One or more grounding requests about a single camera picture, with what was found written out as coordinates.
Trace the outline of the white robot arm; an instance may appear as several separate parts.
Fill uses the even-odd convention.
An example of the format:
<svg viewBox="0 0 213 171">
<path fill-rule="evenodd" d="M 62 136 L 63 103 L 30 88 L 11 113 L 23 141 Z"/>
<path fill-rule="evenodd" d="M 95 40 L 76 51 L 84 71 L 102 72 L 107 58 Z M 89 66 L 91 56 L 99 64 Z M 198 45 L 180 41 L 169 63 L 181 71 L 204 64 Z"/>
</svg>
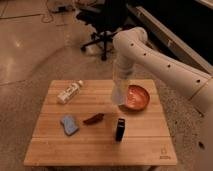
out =
<svg viewBox="0 0 213 171">
<path fill-rule="evenodd" d="M 151 49 L 146 45 L 147 39 L 142 27 L 120 31 L 114 36 L 117 57 L 111 99 L 114 104 L 123 105 L 133 65 L 145 67 L 176 89 L 203 115 L 194 171 L 213 171 L 213 76 Z"/>
</svg>

